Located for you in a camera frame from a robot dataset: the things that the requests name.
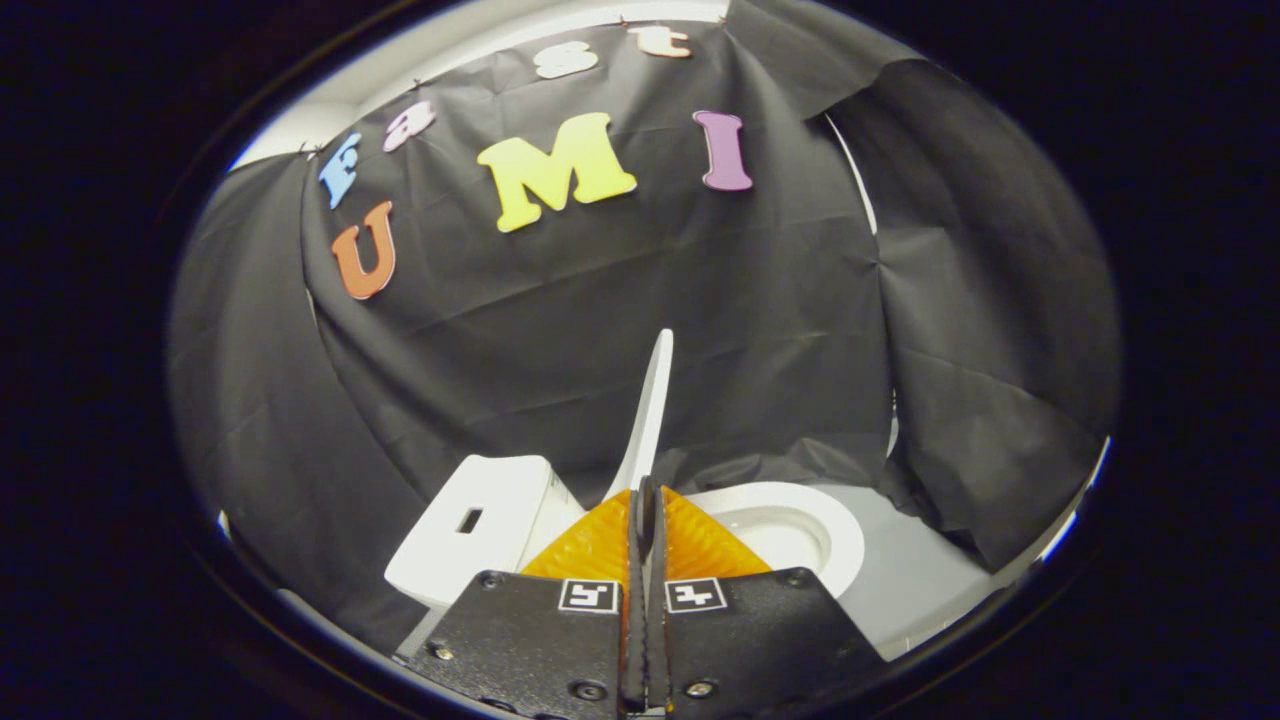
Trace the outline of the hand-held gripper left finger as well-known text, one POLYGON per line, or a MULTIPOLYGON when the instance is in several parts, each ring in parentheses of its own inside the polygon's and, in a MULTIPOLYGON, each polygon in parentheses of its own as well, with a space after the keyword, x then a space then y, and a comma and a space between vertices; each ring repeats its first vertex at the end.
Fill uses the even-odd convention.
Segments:
POLYGON ((552 546, 543 574, 483 570, 404 646, 417 675, 517 716, 623 716, 646 707, 644 564, 650 483, 552 546))

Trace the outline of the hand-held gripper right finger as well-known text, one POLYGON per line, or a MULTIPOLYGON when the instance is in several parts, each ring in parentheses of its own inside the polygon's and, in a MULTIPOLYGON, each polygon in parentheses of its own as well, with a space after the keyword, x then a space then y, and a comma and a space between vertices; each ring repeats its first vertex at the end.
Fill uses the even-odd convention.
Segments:
POLYGON ((856 518, 806 486, 682 496, 650 484, 646 698, 668 716, 803 716, 856 694, 884 659, 838 597, 856 518))

